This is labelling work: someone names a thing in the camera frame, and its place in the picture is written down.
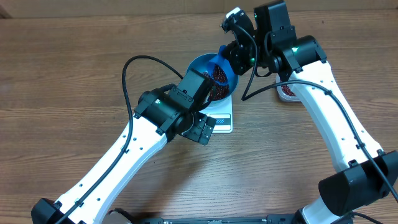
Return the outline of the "blue plastic measuring scoop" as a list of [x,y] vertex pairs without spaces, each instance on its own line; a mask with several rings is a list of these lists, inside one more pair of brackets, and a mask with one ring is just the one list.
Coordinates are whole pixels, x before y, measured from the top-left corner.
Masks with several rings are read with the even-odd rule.
[[210,77],[221,86],[228,85],[234,75],[229,61],[222,56],[225,49],[226,46],[222,45],[218,53],[207,63],[206,66]]

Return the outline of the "red adzuki beans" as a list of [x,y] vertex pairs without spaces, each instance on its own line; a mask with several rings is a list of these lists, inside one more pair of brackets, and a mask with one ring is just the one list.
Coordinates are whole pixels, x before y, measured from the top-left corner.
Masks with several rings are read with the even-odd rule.
[[[212,74],[209,75],[207,72],[203,73],[205,76],[207,76],[208,78],[211,78],[214,81],[214,85],[215,86],[215,92],[213,90],[210,91],[210,95],[207,99],[207,101],[218,101],[218,100],[222,100],[224,98],[226,98],[227,96],[229,96],[230,93],[232,93],[232,90],[229,89],[229,85],[227,84],[227,76],[225,74],[225,72],[218,66],[216,65],[215,69],[213,70]],[[272,88],[280,88],[280,90],[282,90],[282,93],[286,96],[291,96],[291,97],[296,97],[296,95],[290,90],[290,88],[288,87],[288,85],[279,85],[279,86],[273,86]],[[250,96],[247,95],[246,98],[242,98],[242,100],[248,100],[250,97],[255,96],[258,93],[261,93],[263,91],[256,91],[254,93],[252,93]]]

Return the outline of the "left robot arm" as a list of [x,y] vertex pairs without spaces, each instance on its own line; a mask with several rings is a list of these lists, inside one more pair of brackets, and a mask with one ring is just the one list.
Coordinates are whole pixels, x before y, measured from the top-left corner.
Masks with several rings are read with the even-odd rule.
[[213,82],[195,69],[178,85],[144,92],[129,122],[106,154],[56,201],[40,199],[34,223],[101,223],[137,171],[176,135],[208,144],[216,120],[201,112]]

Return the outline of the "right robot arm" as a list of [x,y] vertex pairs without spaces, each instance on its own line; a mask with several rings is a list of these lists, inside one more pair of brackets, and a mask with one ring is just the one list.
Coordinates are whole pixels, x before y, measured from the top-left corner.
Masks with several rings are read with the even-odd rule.
[[364,129],[321,45],[311,35],[297,37],[285,2],[256,7],[253,19],[235,8],[221,28],[234,34],[221,51],[232,71],[242,75],[263,67],[277,74],[307,109],[329,150],[335,174],[319,182],[319,198],[288,217],[289,222],[348,223],[358,208],[397,195],[397,152],[385,152]]

